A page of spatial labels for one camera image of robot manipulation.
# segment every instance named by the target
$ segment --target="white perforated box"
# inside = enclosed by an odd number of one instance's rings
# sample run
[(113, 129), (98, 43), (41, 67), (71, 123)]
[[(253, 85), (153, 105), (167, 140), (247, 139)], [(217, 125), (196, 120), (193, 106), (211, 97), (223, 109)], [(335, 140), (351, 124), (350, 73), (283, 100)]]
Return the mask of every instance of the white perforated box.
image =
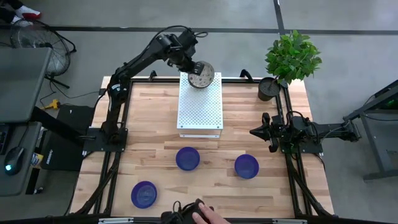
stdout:
[(221, 73), (206, 88), (194, 88), (180, 74), (177, 129), (181, 138), (219, 138), (223, 130)]

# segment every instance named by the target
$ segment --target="wooden tabletop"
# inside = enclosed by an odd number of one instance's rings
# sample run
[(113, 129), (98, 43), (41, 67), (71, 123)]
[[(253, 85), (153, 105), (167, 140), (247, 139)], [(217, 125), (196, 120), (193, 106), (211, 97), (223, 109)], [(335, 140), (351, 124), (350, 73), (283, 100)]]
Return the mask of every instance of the wooden tabletop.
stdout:
[[(104, 77), (103, 88), (109, 77)], [(311, 118), (303, 82), (289, 86), (294, 110)], [(108, 98), (96, 108), (94, 127), (105, 120)], [(126, 150), (119, 166), (112, 216), (160, 217), (170, 211), (174, 201), (182, 205), (202, 199), (223, 217), (290, 218), (294, 216), (284, 155), (268, 151), (268, 142), (249, 130), (261, 125), (261, 115), (277, 114), (275, 100), (263, 102), (257, 97), (257, 84), (223, 84), (224, 130), (219, 139), (180, 138), (176, 122), (178, 83), (135, 83), (127, 119), (129, 129)], [(191, 146), (200, 153), (200, 164), (191, 172), (175, 163), (177, 151)], [(241, 154), (254, 156), (260, 165), (258, 175), (249, 180), (237, 177), (235, 159)], [(88, 156), (81, 167), (71, 212), (77, 211), (98, 185), (103, 152)], [(303, 154), (307, 185), (324, 208), (333, 213), (325, 171), (319, 159)], [(147, 209), (136, 208), (131, 190), (140, 181), (155, 184), (158, 196)], [(104, 191), (103, 206), (108, 188)], [(299, 197), (304, 210), (302, 197)]]

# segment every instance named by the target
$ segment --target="human hand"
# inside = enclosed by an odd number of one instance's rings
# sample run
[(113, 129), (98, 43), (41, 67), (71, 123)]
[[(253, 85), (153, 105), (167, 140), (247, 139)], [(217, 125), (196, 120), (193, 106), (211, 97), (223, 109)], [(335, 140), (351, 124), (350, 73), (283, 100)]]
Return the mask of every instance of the human hand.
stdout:
[(230, 224), (227, 222), (223, 217), (221, 217), (219, 214), (217, 214), (215, 211), (213, 211), (211, 208), (209, 208), (207, 205), (204, 205), (202, 203), (199, 203), (199, 208), (201, 212), (206, 216), (207, 219), (209, 219), (210, 223), (207, 223), (202, 219), (202, 217), (194, 212), (192, 214), (192, 218), (197, 224)]

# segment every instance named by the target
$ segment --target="white pegboard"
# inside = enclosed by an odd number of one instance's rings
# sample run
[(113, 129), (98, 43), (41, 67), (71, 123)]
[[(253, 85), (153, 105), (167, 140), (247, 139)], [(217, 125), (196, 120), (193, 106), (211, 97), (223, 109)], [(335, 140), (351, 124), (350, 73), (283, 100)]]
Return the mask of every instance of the white pegboard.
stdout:
[(188, 74), (180, 74), (177, 129), (223, 129), (221, 73), (206, 88), (194, 88)]

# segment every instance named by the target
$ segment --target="green plant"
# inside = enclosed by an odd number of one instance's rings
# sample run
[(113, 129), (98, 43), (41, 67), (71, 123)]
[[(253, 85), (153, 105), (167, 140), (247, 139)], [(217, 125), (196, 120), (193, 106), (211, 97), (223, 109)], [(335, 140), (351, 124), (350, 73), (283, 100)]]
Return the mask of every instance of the green plant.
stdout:
[(282, 80), (289, 84), (295, 79), (303, 80), (319, 69), (322, 60), (317, 55), (320, 52), (308, 41), (309, 38), (294, 30), (290, 35), (282, 35), (280, 40), (275, 40), (273, 47), (268, 48), (266, 68), (278, 83)]

